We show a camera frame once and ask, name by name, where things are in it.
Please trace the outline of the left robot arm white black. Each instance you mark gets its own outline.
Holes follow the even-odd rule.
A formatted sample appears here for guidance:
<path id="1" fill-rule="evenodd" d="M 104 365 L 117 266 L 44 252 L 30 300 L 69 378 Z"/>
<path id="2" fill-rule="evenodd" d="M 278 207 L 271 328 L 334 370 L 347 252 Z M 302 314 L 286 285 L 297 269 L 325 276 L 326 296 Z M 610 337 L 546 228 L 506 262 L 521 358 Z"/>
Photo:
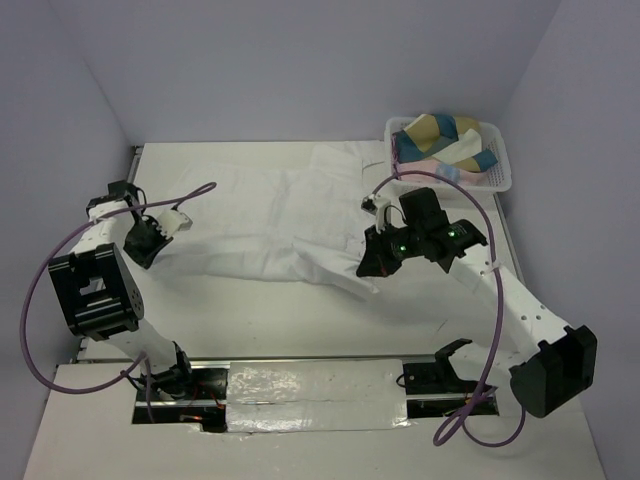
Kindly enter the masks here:
<path id="1" fill-rule="evenodd" d="M 125 180 L 108 185 L 86 211 L 89 227 L 48 272 L 71 333 L 104 341 L 131 359 L 147 356 L 142 379 L 163 399 L 182 399 L 195 388 L 196 374 L 186 353 L 160 335 L 145 318 L 142 293 L 126 261 L 149 269 L 174 236 L 192 220 L 172 207 L 158 217 L 141 206 L 142 190 Z"/>

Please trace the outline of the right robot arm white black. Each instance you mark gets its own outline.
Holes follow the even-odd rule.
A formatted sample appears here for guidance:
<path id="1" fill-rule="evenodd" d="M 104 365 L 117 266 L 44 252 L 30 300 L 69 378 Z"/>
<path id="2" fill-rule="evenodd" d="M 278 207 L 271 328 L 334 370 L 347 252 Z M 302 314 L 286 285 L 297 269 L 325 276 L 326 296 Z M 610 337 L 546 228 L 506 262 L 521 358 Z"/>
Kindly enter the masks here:
<path id="1" fill-rule="evenodd" d="M 584 390 L 594 378 L 597 339 L 587 327 L 572 327 L 544 306 L 502 267 L 486 234 L 466 219 L 450 221 L 436 193 L 420 188 L 399 198 L 404 224 L 392 224 L 389 200 L 371 194 L 361 203 L 374 215 L 364 232 L 359 277 L 388 277 L 408 259 L 436 263 L 489 307 L 503 324 L 523 361 L 510 368 L 510 387 L 527 413 L 544 418 Z"/>

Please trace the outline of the pink shirt in basket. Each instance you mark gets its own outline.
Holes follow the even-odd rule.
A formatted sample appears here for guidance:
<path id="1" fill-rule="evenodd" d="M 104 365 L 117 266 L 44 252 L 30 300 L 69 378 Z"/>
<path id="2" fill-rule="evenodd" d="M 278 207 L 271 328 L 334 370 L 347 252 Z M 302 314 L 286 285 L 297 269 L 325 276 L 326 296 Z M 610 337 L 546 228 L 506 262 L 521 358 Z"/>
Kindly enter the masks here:
<path id="1" fill-rule="evenodd" d="M 429 173 L 462 185 L 479 184 L 488 171 L 498 164 L 496 155 L 489 149 L 478 147 L 448 147 L 427 156 L 417 149 L 392 148 L 394 168 L 402 173 L 403 181 L 440 183 Z"/>

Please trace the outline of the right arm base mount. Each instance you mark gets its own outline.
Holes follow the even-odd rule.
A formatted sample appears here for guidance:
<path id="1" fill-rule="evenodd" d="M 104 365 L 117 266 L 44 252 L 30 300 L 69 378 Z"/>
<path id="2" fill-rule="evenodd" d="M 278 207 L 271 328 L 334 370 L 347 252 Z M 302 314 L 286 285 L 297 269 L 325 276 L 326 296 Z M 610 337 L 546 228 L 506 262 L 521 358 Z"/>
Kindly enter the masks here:
<path id="1" fill-rule="evenodd" d="M 461 379 L 448 357 L 403 364 L 396 384 L 406 395 L 409 419 L 448 418 L 466 406 L 475 391 L 476 380 Z"/>

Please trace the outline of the white plastic basket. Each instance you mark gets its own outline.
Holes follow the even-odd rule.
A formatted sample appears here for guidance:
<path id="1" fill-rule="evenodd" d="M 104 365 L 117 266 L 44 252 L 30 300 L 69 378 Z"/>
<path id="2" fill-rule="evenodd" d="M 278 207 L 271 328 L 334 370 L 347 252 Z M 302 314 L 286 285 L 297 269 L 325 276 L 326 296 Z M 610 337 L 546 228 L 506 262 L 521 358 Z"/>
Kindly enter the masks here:
<path id="1" fill-rule="evenodd" d="M 445 114 L 393 117 L 386 122 L 384 142 L 401 192 L 428 183 L 445 189 L 441 178 L 476 195 L 503 193 L 512 186 L 506 145 L 493 124 Z"/>

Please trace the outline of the silver foil tape panel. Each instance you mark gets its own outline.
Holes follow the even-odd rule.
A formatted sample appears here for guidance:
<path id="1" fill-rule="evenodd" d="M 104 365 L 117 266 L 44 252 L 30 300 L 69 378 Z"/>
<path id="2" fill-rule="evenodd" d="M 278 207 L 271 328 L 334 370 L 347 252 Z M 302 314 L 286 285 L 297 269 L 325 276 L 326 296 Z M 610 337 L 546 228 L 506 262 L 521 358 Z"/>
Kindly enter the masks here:
<path id="1" fill-rule="evenodd" d="M 226 388 L 232 433 L 376 431 L 409 425 L 396 384 L 402 362 L 234 362 Z"/>

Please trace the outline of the colourful patchwork shirt in basket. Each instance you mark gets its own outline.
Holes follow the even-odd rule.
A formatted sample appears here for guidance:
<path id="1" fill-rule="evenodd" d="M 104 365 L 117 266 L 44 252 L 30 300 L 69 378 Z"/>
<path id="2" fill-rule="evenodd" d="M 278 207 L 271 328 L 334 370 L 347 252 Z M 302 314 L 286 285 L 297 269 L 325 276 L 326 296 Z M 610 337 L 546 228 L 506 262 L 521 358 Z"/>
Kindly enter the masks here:
<path id="1" fill-rule="evenodd" d="M 392 148 L 417 149 L 423 156 L 449 145 L 483 147 L 480 123 L 470 117 L 422 114 L 391 135 Z"/>

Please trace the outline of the white long sleeve shirt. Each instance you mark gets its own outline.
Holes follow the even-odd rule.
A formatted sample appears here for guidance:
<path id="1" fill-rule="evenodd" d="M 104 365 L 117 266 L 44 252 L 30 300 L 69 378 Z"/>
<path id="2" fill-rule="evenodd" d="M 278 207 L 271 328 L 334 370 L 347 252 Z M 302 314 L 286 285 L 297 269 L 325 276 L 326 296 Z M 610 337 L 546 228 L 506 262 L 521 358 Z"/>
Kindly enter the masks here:
<path id="1" fill-rule="evenodd" d="M 159 255 L 172 275 L 332 285 L 361 298 L 378 291 L 357 277 L 371 215 L 363 173 L 385 159 L 380 141 L 316 146 L 301 170 L 192 162 L 171 192 L 207 181 L 207 194 L 181 210 L 193 222 Z"/>

